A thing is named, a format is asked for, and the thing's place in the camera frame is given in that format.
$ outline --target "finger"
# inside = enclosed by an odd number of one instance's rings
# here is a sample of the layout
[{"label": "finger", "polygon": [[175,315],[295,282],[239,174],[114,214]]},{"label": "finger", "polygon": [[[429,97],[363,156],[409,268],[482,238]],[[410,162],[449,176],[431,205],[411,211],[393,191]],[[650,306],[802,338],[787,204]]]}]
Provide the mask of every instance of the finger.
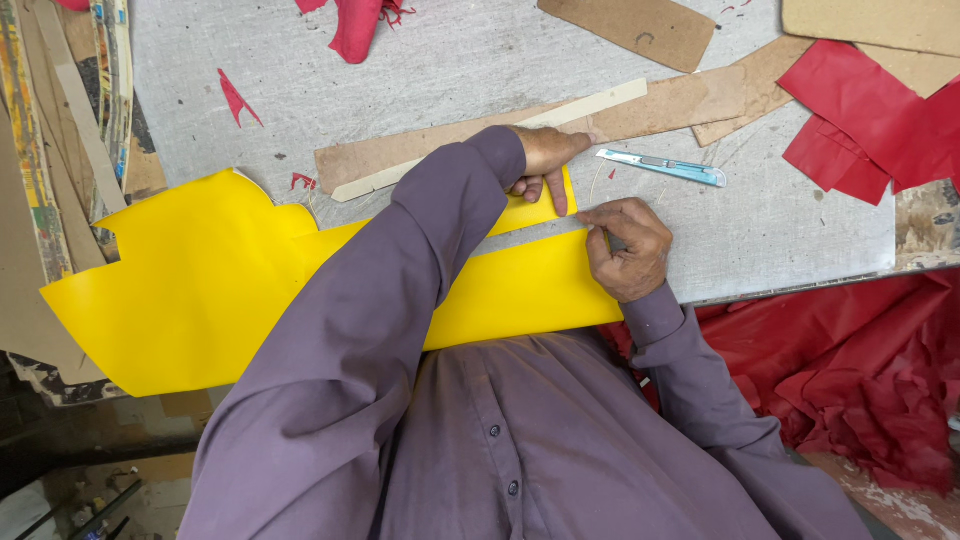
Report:
[{"label": "finger", "polygon": [[564,170],[557,169],[547,173],[543,177],[547,187],[550,188],[550,196],[553,197],[553,208],[557,209],[557,215],[566,216],[566,189],[564,186]]},{"label": "finger", "polygon": [[597,135],[578,133],[566,136],[566,142],[570,157],[566,161],[572,160],[577,154],[586,152],[597,141]]},{"label": "finger", "polygon": [[599,227],[594,227],[587,233],[587,258],[590,261],[590,271],[594,275],[602,264],[612,259],[610,249],[607,248],[607,238]]},{"label": "finger", "polygon": [[610,201],[598,206],[596,209],[623,212],[645,227],[663,226],[654,211],[650,209],[650,206],[637,197]]},{"label": "finger", "polygon": [[590,210],[580,212],[577,218],[582,223],[602,227],[610,231],[617,238],[623,240],[627,251],[635,253],[643,244],[649,229],[638,224],[630,216],[615,210]]},{"label": "finger", "polygon": [[536,203],[540,200],[541,193],[543,193],[543,177],[527,177],[527,190],[523,192],[523,198],[528,203]]},{"label": "finger", "polygon": [[520,179],[514,184],[514,188],[510,190],[510,193],[513,195],[522,195],[524,191],[527,190],[527,181],[525,179]]}]

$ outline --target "person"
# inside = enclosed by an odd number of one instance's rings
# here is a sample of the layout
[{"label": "person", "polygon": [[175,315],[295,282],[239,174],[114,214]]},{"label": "person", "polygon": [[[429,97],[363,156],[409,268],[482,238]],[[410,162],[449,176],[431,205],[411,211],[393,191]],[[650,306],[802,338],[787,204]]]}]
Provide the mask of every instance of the person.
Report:
[{"label": "person", "polygon": [[[660,414],[595,328],[421,354],[504,191],[532,202],[546,182],[565,214],[561,166],[593,141],[491,127],[411,170],[210,419],[179,539],[870,538],[829,476],[791,462],[779,421],[756,418],[678,305],[671,233],[638,199],[577,218]],[[626,248],[611,253],[605,233]],[[502,279],[520,297],[539,286]]]}]

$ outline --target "shirt cuff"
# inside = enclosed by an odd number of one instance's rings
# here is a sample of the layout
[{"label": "shirt cuff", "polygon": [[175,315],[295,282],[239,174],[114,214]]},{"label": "shirt cuff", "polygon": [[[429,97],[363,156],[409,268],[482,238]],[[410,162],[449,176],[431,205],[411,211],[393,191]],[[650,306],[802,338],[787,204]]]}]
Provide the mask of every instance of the shirt cuff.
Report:
[{"label": "shirt cuff", "polygon": [[686,320],[670,283],[666,281],[647,296],[620,304],[620,310],[638,349],[664,339],[683,326]]},{"label": "shirt cuff", "polygon": [[476,148],[506,189],[515,184],[527,168],[527,155],[520,137],[510,128],[491,126],[467,139],[464,144]]}]

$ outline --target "red fabric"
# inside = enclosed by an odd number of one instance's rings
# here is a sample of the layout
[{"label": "red fabric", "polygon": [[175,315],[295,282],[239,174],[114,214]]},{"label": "red fabric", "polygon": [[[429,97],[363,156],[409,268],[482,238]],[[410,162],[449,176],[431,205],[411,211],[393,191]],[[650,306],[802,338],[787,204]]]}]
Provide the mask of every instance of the red fabric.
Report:
[{"label": "red fabric", "polygon": [[250,105],[247,103],[241,95],[240,92],[233,86],[233,83],[230,82],[230,79],[227,78],[227,74],[224,73],[223,69],[217,69],[217,73],[220,74],[220,88],[224,90],[224,96],[227,98],[227,105],[230,107],[230,112],[233,113],[233,119],[236,120],[237,126],[242,130],[243,126],[240,125],[240,111],[243,109],[249,110],[250,114],[253,115],[253,118],[256,118],[257,122],[260,122],[260,117],[256,115],[256,112],[253,112]]},{"label": "red fabric", "polygon": [[855,47],[826,39],[778,83],[862,147],[897,191],[960,172],[959,85],[924,100]]},{"label": "red fabric", "polygon": [[814,114],[787,147],[783,158],[824,191],[836,188],[874,206],[890,175],[870,161],[853,139]]},{"label": "red fabric", "polygon": [[697,318],[751,406],[780,418],[785,444],[846,456],[883,487],[952,488],[960,269],[706,307]]},{"label": "red fabric", "polygon": [[[327,0],[296,0],[300,12],[308,13],[326,5]],[[400,6],[403,0],[335,0],[337,3],[337,34],[330,41],[330,48],[347,63],[360,63],[367,59],[376,23],[386,20],[390,28],[402,24],[403,13],[416,13],[417,10],[404,10]],[[393,12],[396,19],[391,19]]]}]

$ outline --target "hand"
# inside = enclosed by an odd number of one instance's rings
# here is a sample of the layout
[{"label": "hand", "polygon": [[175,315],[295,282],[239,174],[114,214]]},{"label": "hand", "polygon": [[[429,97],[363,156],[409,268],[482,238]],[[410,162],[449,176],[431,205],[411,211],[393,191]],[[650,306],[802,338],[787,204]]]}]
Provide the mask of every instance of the hand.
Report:
[{"label": "hand", "polygon": [[[646,203],[636,197],[610,201],[577,212],[577,219],[593,226],[587,234],[590,274],[617,302],[643,298],[666,280],[673,234]],[[623,240],[627,249],[611,253],[605,232]]]},{"label": "hand", "polygon": [[523,195],[528,203],[536,203],[543,193],[543,182],[550,187],[553,206],[557,215],[566,215],[566,191],[564,190],[563,166],[577,154],[584,152],[596,142],[594,134],[566,135],[554,128],[528,130],[517,126],[507,126],[513,130],[523,143],[527,155],[527,170],[523,178],[516,181],[510,192]]}]

